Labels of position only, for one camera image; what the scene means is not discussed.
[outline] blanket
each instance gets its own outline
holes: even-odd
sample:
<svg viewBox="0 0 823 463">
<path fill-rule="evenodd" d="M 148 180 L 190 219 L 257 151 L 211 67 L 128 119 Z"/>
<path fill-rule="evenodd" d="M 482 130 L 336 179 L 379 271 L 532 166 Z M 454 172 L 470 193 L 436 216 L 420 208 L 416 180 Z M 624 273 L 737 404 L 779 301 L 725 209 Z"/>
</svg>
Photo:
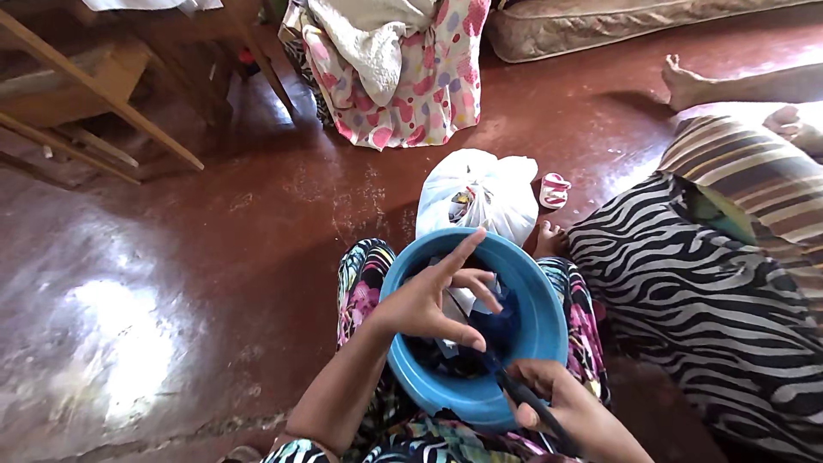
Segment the blanket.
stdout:
<svg viewBox="0 0 823 463">
<path fill-rule="evenodd" d="M 381 106 L 400 80 L 400 38 L 425 30 L 436 12 L 435 0 L 309 0 L 309 9 Z"/>
<path fill-rule="evenodd" d="M 480 120 L 480 34 L 490 0 L 443 0 L 431 26 L 400 40 L 397 89 L 380 104 L 330 36 L 305 25 L 306 58 L 337 131 L 358 146 L 445 144 Z"/>
</svg>

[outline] red floor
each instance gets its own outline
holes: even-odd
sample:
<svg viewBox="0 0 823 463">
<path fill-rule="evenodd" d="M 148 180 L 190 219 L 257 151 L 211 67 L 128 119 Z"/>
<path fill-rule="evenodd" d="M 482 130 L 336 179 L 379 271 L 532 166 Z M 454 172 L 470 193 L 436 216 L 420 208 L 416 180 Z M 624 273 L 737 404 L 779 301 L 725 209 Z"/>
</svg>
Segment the red floor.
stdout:
<svg viewBox="0 0 823 463">
<path fill-rule="evenodd" d="M 0 460 L 264 450 L 334 353 L 339 256 L 367 236 L 400 251 L 440 159 L 461 147 L 536 158 L 574 184 L 551 215 L 568 226 L 657 165 L 672 114 L 649 97 L 667 98 L 666 54 L 711 77 L 820 62 L 822 17 L 823 4 L 795 7 L 517 65 L 486 47 L 481 122 L 442 147 L 351 146 L 313 122 L 278 63 L 297 128 L 262 76 L 231 92 L 228 134 L 177 101 L 152 112 L 204 172 L 167 156 L 143 186 L 101 176 L 68 192 L 0 171 Z"/>
</svg>

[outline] fabric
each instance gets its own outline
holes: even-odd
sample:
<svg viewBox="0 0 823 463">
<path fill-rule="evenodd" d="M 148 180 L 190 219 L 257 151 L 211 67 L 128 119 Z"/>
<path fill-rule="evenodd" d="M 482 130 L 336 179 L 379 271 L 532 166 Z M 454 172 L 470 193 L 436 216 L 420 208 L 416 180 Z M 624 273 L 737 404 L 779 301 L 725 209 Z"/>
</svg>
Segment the fabric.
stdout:
<svg viewBox="0 0 823 463">
<path fill-rule="evenodd" d="M 519 447 L 525 455 L 533 455 L 518 439 L 496 441 L 482 436 L 459 421 L 423 418 L 418 422 L 397 426 L 390 437 L 378 443 L 362 459 L 403 463 L 520 463 L 514 453 Z M 545 454 L 546 463 L 566 460 L 563 456 Z M 308 439 L 287 443 L 272 452 L 262 463 L 328 463 L 320 447 Z"/>
<path fill-rule="evenodd" d="M 105 10 L 165 10 L 186 7 L 193 10 L 222 8 L 220 0 L 83 0 L 93 12 Z"/>
<path fill-rule="evenodd" d="M 311 73 L 311 66 L 309 66 L 309 61 L 306 59 L 306 53 L 303 49 L 303 37 L 297 37 L 293 40 L 281 40 L 281 43 L 283 44 L 283 51 L 286 52 L 286 57 L 289 59 L 291 66 L 311 89 L 314 104 L 317 108 L 317 119 L 320 120 L 324 127 L 334 127 L 332 113 L 329 112 L 326 106 L 323 93 L 320 91 L 320 85 L 314 80 L 314 75 Z"/>
<path fill-rule="evenodd" d="M 683 121 L 659 170 L 709 188 L 748 214 L 823 324 L 823 166 L 761 125 L 730 117 Z"/>
<path fill-rule="evenodd" d="M 658 172 L 569 230 L 621 345 L 667 371 L 716 433 L 823 459 L 823 344 L 778 261 L 686 219 Z"/>
<path fill-rule="evenodd" d="M 303 27 L 306 57 L 337 131 L 358 146 L 445 144 L 480 120 L 480 33 L 490 0 L 443 0 L 435 22 L 401 40 L 397 90 L 387 105 L 365 91 L 359 73 L 312 25 Z"/>
<path fill-rule="evenodd" d="M 309 9 L 380 106 L 398 88 L 400 38 L 428 28 L 436 12 L 434 0 L 309 0 Z"/>
<path fill-rule="evenodd" d="M 551 287 L 563 304 L 569 327 L 569 359 L 566 368 L 601 403 L 609 405 L 611 396 L 606 367 L 603 365 L 600 335 L 597 333 L 597 317 L 583 276 L 576 265 L 562 257 L 538 259 L 537 266 L 549 278 Z"/>
<path fill-rule="evenodd" d="M 383 278 L 393 261 L 394 252 L 385 241 L 376 238 L 356 242 L 340 259 L 337 272 L 337 348 L 342 347 L 351 338 L 356 328 L 377 306 Z M 603 404 L 608 405 L 610 395 L 606 372 L 602 365 L 602 348 L 585 282 L 577 268 L 568 260 L 557 257 L 544 258 L 538 260 L 538 266 L 549 278 L 551 286 L 563 302 L 569 326 L 569 370 Z M 386 367 L 354 442 L 343 456 L 343 460 L 363 461 L 368 455 L 367 459 L 374 461 L 394 451 L 387 450 L 393 448 L 391 445 L 378 446 L 378 453 L 374 453 L 372 446 L 376 442 L 385 442 L 387 439 L 390 442 L 393 442 L 392 439 L 405 442 L 405 437 L 424 437 L 428 432 L 441 437 L 449 433 L 457 433 L 464 437 L 474 436 L 475 443 L 479 439 L 481 445 L 472 444 L 474 450 L 471 450 L 477 460 L 471 461 L 487 461 L 489 456 L 503 461 L 509 459 L 505 455 L 488 453 L 490 449 L 497 449 L 524 460 L 531 456 L 549 455 L 554 452 L 551 437 L 525 429 L 519 430 L 518 433 L 487 436 L 474 433 L 460 422 L 428 419 L 400 387 L 391 368 Z"/>
<path fill-rule="evenodd" d="M 507 63 L 630 39 L 656 30 L 814 0 L 522 0 L 489 15 L 487 35 Z"/>
</svg>

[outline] floral pants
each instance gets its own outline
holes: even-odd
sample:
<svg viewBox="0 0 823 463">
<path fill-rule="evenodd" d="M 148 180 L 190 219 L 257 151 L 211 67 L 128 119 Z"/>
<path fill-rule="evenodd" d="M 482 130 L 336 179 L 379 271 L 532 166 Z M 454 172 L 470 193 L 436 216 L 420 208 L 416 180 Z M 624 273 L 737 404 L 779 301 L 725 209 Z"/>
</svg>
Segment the floral pants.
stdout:
<svg viewBox="0 0 823 463">
<path fill-rule="evenodd" d="M 337 348 L 354 334 L 363 320 L 377 306 L 380 288 L 394 261 L 394 251 L 385 241 L 370 238 L 356 242 L 340 259 L 337 271 Z M 606 370 L 602 363 L 602 348 L 597 334 L 597 321 L 592 299 L 577 267 L 561 257 L 544 257 L 537 265 L 549 279 L 563 304 L 569 328 L 569 358 L 567 368 L 600 401 L 610 401 Z M 343 456 L 346 461 L 360 461 L 364 452 L 385 438 L 391 427 L 407 423 L 420 409 L 400 387 L 390 368 L 386 367 L 374 391 L 369 408 L 360 424 L 351 449 Z M 529 449 L 540 454 L 542 439 L 528 431 L 507 433 L 499 438 L 511 447 Z"/>
</svg>

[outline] chair leg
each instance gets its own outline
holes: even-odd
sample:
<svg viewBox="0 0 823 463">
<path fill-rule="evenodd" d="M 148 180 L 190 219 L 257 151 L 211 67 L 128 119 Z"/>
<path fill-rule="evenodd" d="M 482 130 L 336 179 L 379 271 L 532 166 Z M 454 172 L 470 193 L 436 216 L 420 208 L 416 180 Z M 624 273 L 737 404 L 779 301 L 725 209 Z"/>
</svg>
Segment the chair leg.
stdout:
<svg viewBox="0 0 823 463">
<path fill-rule="evenodd" d="M 112 111 L 123 118 L 126 122 L 132 125 L 135 129 L 147 133 L 156 142 L 168 148 L 173 153 L 182 157 L 184 160 L 190 162 L 193 166 L 202 170 L 204 165 L 183 145 L 177 143 L 166 132 L 160 130 L 140 111 L 132 108 L 126 101 L 121 101 L 112 96 L 109 91 L 101 86 L 92 76 L 83 72 L 68 58 L 60 54 L 54 47 L 47 44 L 43 39 L 37 36 L 34 32 L 26 29 L 20 22 L 11 17 L 8 13 L 0 10 L 0 26 L 6 28 L 17 39 L 19 45 L 29 54 L 37 58 L 41 63 L 57 72 L 64 74 L 72 82 L 76 82 L 85 88 L 88 88 L 95 95 L 100 97 L 103 101 L 109 104 Z"/>
<path fill-rule="evenodd" d="M 3 112 L 0 112 L 0 126 L 3 126 L 6 129 L 11 130 L 12 132 L 20 135 L 23 138 L 28 138 L 32 142 L 38 143 L 39 145 L 48 145 L 51 148 L 63 150 L 69 156 L 77 159 L 78 161 L 85 162 L 89 166 L 93 166 L 98 169 L 101 169 L 102 171 L 109 172 L 110 174 L 120 177 L 121 179 L 126 180 L 129 183 L 134 183 L 135 185 L 140 184 L 140 180 L 132 177 L 125 171 L 120 170 L 118 167 L 111 166 L 107 162 L 99 161 L 95 159 L 93 156 L 86 154 L 80 151 L 79 149 L 73 147 L 68 142 L 62 140 L 58 136 L 51 134 L 49 132 L 35 129 L 34 127 L 31 127 L 28 124 L 23 124 L 22 122 L 12 118 L 10 115 L 7 115 Z"/>
<path fill-rule="evenodd" d="M 283 88 L 283 84 L 280 83 L 280 79 L 278 79 L 277 74 L 274 73 L 272 64 L 269 63 L 268 56 L 266 56 L 263 49 L 260 48 L 260 44 L 254 38 L 251 25 L 245 24 L 238 16 L 236 11 L 238 5 L 239 3 L 237 2 L 226 2 L 223 7 L 230 16 L 231 21 L 235 24 L 237 31 L 240 33 L 240 38 L 243 39 L 245 45 L 249 47 L 249 51 L 252 52 L 254 61 L 257 61 L 257 64 L 260 66 L 260 70 L 263 72 L 263 76 L 266 76 L 266 80 L 268 80 L 268 84 L 272 86 L 272 90 L 274 90 L 277 98 L 280 98 L 280 101 L 282 101 L 283 105 L 286 107 L 286 110 L 289 112 L 289 116 L 294 119 L 295 107 L 291 104 L 289 94 L 286 93 L 286 89 Z"/>
<path fill-rule="evenodd" d="M 240 62 L 240 59 L 237 57 L 237 50 L 231 49 L 226 42 L 217 41 L 213 42 L 215 52 L 221 53 L 226 57 L 226 62 L 231 65 L 232 68 L 235 69 L 235 72 L 240 76 L 240 80 L 243 82 L 248 81 L 249 79 L 249 72 L 246 71 L 245 64 Z"/>
<path fill-rule="evenodd" d="M 181 62 L 179 50 L 155 40 L 150 34 L 139 34 L 155 55 L 151 64 L 170 87 L 183 95 L 188 103 L 212 127 L 221 127 L 231 121 L 234 111 L 226 98 L 218 96 L 211 83 L 202 76 L 193 75 Z"/>
<path fill-rule="evenodd" d="M 95 147 L 101 150 L 102 152 L 108 154 L 109 156 L 115 159 L 119 159 L 120 161 L 123 161 L 132 167 L 140 166 L 140 164 L 137 163 L 137 160 L 129 156 L 128 153 L 126 153 L 118 147 L 111 145 L 109 142 L 106 142 L 104 139 L 94 135 L 93 133 L 85 130 L 83 127 L 77 124 L 63 124 L 59 127 L 55 127 L 54 129 L 58 133 L 62 134 L 64 137 L 85 143 L 90 147 Z"/>
<path fill-rule="evenodd" d="M 61 180 L 53 178 L 47 174 L 43 169 L 40 169 L 34 164 L 23 161 L 19 157 L 14 157 L 7 152 L 0 151 L 0 166 L 5 166 L 18 174 L 25 175 L 30 179 L 39 180 L 49 185 L 57 186 L 63 189 L 73 189 L 71 185 L 63 183 Z"/>
</svg>

